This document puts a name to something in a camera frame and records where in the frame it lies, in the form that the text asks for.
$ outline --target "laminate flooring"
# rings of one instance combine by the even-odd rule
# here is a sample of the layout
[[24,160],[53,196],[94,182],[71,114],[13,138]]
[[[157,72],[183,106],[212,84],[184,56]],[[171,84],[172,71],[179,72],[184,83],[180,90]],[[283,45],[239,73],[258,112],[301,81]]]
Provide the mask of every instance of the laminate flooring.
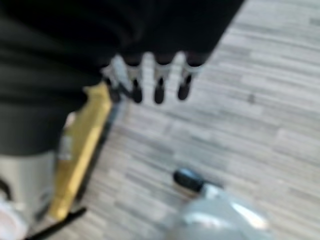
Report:
[[161,240],[190,201],[172,182],[189,167],[267,212],[276,239],[320,236],[320,1],[247,0],[190,98],[177,100],[177,56],[165,103],[124,101],[83,203],[51,239]]

